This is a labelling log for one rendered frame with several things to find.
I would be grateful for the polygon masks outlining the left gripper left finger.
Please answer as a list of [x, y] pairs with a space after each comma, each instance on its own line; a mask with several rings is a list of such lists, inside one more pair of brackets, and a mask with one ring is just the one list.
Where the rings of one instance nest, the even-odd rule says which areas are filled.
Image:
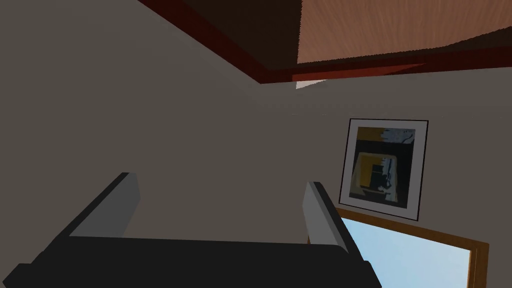
[[137, 174], [122, 172], [59, 235], [122, 238], [140, 200]]

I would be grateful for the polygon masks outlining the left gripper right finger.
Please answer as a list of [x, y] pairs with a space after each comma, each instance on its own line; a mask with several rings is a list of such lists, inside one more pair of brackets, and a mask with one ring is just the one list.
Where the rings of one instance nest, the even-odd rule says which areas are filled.
[[351, 258], [362, 255], [324, 186], [317, 181], [306, 184], [302, 211], [309, 243], [342, 247]]

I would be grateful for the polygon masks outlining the framed abstract picture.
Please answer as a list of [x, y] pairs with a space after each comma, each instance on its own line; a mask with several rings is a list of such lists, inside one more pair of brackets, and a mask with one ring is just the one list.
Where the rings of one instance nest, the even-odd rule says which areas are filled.
[[418, 221], [428, 120], [350, 118], [339, 204]]

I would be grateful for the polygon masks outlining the wooden framed window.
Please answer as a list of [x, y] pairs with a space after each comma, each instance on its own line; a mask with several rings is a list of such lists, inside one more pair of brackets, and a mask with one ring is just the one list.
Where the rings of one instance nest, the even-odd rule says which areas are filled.
[[382, 288], [488, 288], [485, 242], [337, 209]]

